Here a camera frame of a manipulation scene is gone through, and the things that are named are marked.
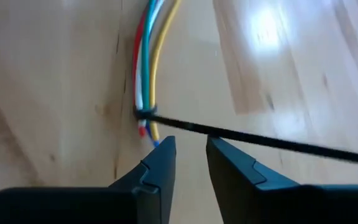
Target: blue wire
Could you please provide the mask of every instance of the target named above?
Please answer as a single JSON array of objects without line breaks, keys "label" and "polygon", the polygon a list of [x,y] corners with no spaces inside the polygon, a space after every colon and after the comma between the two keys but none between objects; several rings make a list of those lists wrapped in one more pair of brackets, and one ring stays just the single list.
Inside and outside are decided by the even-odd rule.
[{"label": "blue wire", "polygon": [[149,1],[149,10],[145,18],[143,41],[142,41],[142,93],[143,93],[143,109],[150,108],[150,59],[149,59],[149,30],[150,22],[154,11],[156,0]]},{"label": "blue wire", "polygon": [[149,135],[150,140],[153,142],[154,147],[157,147],[160,144],[160,141],[158,141],[158,140],[154,141],[153,140],[152,131],[150,130],[150,122],[146,123],[146,131],[147,131],[147,134]]}]

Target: black cable tie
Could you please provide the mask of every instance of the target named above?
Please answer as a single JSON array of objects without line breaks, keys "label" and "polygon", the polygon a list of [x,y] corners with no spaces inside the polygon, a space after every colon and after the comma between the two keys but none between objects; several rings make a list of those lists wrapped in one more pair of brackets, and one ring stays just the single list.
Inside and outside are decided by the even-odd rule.
[{"label": "black cable tie", "polygon": [[149,119],[152,116],[154,116],[157,112],[157,105],[155,105],[153,108],[150,109],[142,109],[142,110],[138,110],[136,109],[136,107],[134,108],[134,116],[136,118],[136,120],[144,120],[144,119]]}]

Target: wooden floor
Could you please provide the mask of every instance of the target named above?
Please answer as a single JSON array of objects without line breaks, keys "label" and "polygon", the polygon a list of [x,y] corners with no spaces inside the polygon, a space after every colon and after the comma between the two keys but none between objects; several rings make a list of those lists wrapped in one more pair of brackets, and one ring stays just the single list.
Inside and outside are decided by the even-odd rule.
[{"label": "wooden floor", "polygon": [[[76,148],[66,151],[61,162],[73,181],[64,185],[89,185],[92,181],[101,185],[122,177],[152,149],[148,139],[139,139],[131,113],[129,60],[135,27],[145,1],[123,0],[118,25],[107,27],[103,24],[116,16],[111,16],[106,8],[98,17],[99,27],[94,29],[87,29],[94,24],[86,16],[84,7],[93,3],[67,2],[65,7],[69,7],[72,14],[64,18],[87,23],[73,26],[75,29],[70,32],[84,38],[77,37],[77,42],[70,46],[71,52],[60,56],[90,52],[92,57],[75,60],[73,56],[70,60],[61,60],[71,63],[67,66],[72,69],[64,71],[81,73],[92,82],[93,74],[103,72],[114,80],[113,91],[105,91],[105,86],[100,90],[101,95],[110,94],[102,98],[112,103],[94,106],[91,102],[84,106],[92,105],[87,109],[103,119],[111,118],[103,121],[112,122],[113,128],[104,127],[106,131],[94,125],[92,131],[78,131],[82,126],[74,126],[72,130],[76,130],[77,138],[71,138],[70,144],[80,146],[75,144],[81,142],[78,136],[87,136],[93,131],[108,133],[113,143],[101,144],[102,148],[97,151],[82,147],[79,151],[75,151]],[[108,1],[95,2],[92,10],[100,9]],[[157,21],[158,26],[169,5]],[[95,30],[99,31],[97,35],[89,34]],[[109,38],[116,34],[121,41],[117,40],[115,46]],[[102,40],[108,42],[108,47],[103,48]],[[113,52],[116,60],[96,62],[102,59],[98,55]],[[10,59],[14,62],[15,58],[11,55]],[[104,70],[113,62],[116,66],[112,71]],[[75,76],[69,76],[61,85],[67,85],[70,78]],[[78,89],[76,94],[96,94],[82,91]],[[358,152],[358,0],[183,0],[162,49],[157,103],[158,113],[171,118]],[[70,115],[64,118],[74,122]],[[172,223],[222,223],[209,179],[206,136],[164,126],[159,128],[163,138],[174,135],[177,141]],[[99,137],[93,136],[87,141],[96,138]],[[358,165],[232,143],[300,183],[358,184]],[[76,155],[75,159],[65,165],[71,155]],[[85,162],[86,166],[79,169],[74,166],[75,162]],[[104,170],[95,177],[102,167],[110,171]]]}]

